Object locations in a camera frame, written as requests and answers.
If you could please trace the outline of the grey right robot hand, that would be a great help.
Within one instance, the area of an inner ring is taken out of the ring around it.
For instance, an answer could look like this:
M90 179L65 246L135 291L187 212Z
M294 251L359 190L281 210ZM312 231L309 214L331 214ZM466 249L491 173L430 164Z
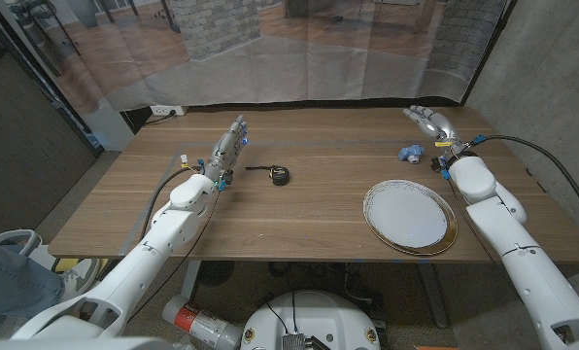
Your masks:
M464 143L459 133L443 114L418 105L403 109L402 114L416 123L420 130L436 143L445 143L446 159L457 158L463 151Z

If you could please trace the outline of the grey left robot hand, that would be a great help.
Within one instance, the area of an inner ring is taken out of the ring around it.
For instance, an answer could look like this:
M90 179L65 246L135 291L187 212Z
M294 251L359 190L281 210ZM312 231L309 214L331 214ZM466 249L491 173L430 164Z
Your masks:
M212 180L220 191L231 184L233 166L243 147L249 143L247 129L244 116L239 115L214 146L208 161L204 164L204 175Z

